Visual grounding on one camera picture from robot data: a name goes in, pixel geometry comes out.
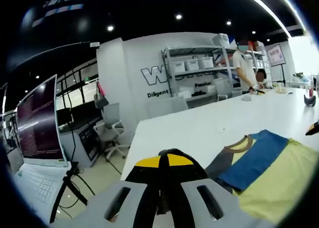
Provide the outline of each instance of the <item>ceiling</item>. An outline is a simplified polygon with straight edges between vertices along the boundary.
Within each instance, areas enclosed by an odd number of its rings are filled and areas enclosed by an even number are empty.
[[[4,42],[8,52],[2,54],[1,67],[6,67],[6,72],[2,69],[0,85],[4,81],[15,84],[14,88],[8,89],[10,96],[14,97],[14,101],[8,102],[8,107],[16,106],[25,89],[30,90],[49,76],[63,74],[94,58],[95,50],[89,48],[87,42],[103,43],[117,37],[128,40],[183,31],[244,35],[265,44],[267,38],[270,43],[287,39],[283,33],[265,36],[280,27],[252,0],[74,0],[65,5],[81,3],[83,7],[44,17],[49,10],[63,5],[43,8],[46,1],[50,0],[15,0],[17,6],[10,14],[5,14]],[[285,26],[297,24],[280,0],[262,1]],[[182,14],[182,20],[175,19],[177,13]],[[33,22],[42,17],[43,21],[32,27]],[[231,26],[226,25],[228,20],[232,22]],[[113,32],[106,30],[110,24],[115,27]],[[299,35],[302,32],[297,30],[294,33]]]

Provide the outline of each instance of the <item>whiteboard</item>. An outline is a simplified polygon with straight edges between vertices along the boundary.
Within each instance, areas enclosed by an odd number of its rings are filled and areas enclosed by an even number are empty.
[[[277,45],[267,51],[271,66],[285,64],[285,57],[280,45]]]

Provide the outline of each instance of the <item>office chair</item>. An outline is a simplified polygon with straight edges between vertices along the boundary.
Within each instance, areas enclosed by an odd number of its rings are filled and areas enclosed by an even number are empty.
[[[103,122],[97,123],[93,128],[99,135],[102,142],[111,142],[112,147],[106,150],[106,160],[108,161],[114,151],[119,152],[123,159],[126,155],[120,150],[121,148],[129,148],[130,145],[120,144],[121,136],[124,133],[124,128],[120,120],[120,104],[114,103],[104,107],[102,112]]]
[[[232,91],[232,84],[228,78],[214,79],[214,84],[217,90],[217,102],[220,101],[221,98],[228,99],[230,97],[237,97],[243,94],[242,91]]]
[[[188,109],[184,97],[170,97],[153,100],[145,105],[148,118],[164,116],[170,113],[181,112]]]

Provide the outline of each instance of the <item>laptop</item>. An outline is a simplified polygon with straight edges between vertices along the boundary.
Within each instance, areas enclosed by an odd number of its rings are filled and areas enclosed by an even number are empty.
[[[56,116],[56,79],[49,78],[17,106],[17,128],[23,165],[14,176],[22,197],[45,224],[71,169],[62,149]]]

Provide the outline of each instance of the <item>blue fabric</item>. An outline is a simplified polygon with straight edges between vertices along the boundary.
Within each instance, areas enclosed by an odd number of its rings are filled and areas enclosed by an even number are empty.
[[[276,160],[288,139],[263,130],[250,135],[255,144],[218,178],[237,191],[244,191]]]

